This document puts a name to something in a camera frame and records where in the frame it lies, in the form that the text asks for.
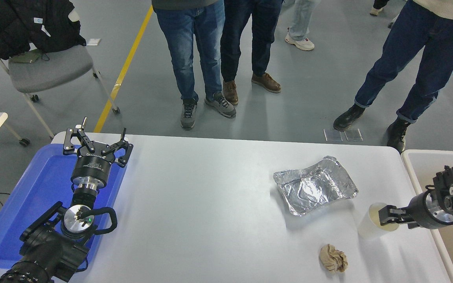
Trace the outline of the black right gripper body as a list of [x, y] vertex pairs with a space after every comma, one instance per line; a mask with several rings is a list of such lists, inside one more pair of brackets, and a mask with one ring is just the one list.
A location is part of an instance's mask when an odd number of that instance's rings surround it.
[[407, 213], [412, 218], [412, 222], [407, 224], [408, 229], [423, 227], [426, 229], [434, 229], [433, 217], [429, 213], [426, 200], [430, 196], [430, 192], [424, 192], [411, 199], [407, 206]]

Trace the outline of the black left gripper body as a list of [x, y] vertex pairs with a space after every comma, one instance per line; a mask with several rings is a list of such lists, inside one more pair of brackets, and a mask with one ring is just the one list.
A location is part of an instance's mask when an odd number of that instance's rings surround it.
[[74, 166], [71, 181], [79, 186], [83, 183], [92, 183], [97, 188], [104, 188], [107, 184], [111, 163], [102, 155], [108, 144], [94, 143], [95, 152], [90, 153], [89, 147], [83, 145], [77, 151], [78, 159]]

